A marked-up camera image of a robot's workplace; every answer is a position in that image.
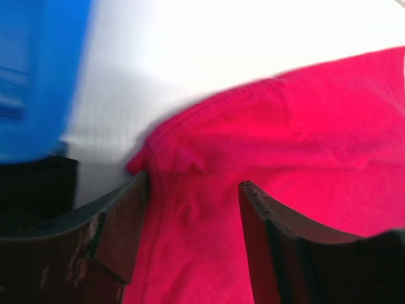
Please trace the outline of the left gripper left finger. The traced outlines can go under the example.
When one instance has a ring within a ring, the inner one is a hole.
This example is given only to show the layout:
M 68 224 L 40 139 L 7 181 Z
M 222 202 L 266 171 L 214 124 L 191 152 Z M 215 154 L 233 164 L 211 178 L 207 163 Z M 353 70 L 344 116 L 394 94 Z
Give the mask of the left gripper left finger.
M 148 199 L 139 172 L 118 189 L 27 231 L 1 234 L 2 303 L 121 303 Z

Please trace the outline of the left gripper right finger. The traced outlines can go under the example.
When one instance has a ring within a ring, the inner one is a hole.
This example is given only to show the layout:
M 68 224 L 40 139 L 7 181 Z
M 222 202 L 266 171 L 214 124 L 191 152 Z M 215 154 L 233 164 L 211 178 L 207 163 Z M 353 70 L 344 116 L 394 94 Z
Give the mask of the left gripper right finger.
M 289 208 L 250 181 L 239 206 L 255 303 L 403 303 L 404 231 L 361 237 Z

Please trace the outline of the magenta t shirt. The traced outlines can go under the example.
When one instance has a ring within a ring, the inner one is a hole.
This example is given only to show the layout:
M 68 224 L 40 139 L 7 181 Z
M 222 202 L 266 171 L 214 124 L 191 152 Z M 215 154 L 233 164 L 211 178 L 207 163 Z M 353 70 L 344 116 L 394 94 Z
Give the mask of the magenta t shirt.
M 404 48 L 219 93 L 127 164 L 150 197 L 125 303 L 252 303 L 238 185 L 370 236 L 404 226 Z

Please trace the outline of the blue plastic bin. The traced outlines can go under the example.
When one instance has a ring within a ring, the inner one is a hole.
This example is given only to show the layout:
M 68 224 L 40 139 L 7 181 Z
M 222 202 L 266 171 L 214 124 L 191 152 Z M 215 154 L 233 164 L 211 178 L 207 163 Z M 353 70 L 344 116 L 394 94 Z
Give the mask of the blue plastic bin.
M 1 163 L 40 159 L 65 133 L 90 1 L 1 1 Z

